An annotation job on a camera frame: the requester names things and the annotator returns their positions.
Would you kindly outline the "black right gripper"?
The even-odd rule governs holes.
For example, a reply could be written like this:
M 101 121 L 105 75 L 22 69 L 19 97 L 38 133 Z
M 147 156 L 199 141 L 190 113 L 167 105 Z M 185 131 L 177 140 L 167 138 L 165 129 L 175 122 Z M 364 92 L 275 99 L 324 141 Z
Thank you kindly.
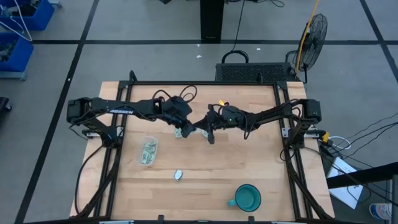
M 193 124 L 195 128 L 207 131 L 207 140 L 210 144 L 215 143 L 213 130 L 239 128 L 248 130 L 248 119 L 246 113 L 235 106 L 230 105 L 208 105 L 207 117 Z

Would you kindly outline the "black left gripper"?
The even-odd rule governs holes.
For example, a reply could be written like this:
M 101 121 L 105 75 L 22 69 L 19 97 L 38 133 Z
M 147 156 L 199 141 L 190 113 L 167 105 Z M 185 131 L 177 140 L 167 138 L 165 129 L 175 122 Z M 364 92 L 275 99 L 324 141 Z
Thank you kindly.
M 187 118 L 191 112 L 191 107 L 182 97 L 173 96 L 162 103 L 160 119 L 168 124 L 185 124 L 181 135 L 183 138 L 187 138 L 191 132 L 196 130 L 196 127 Z

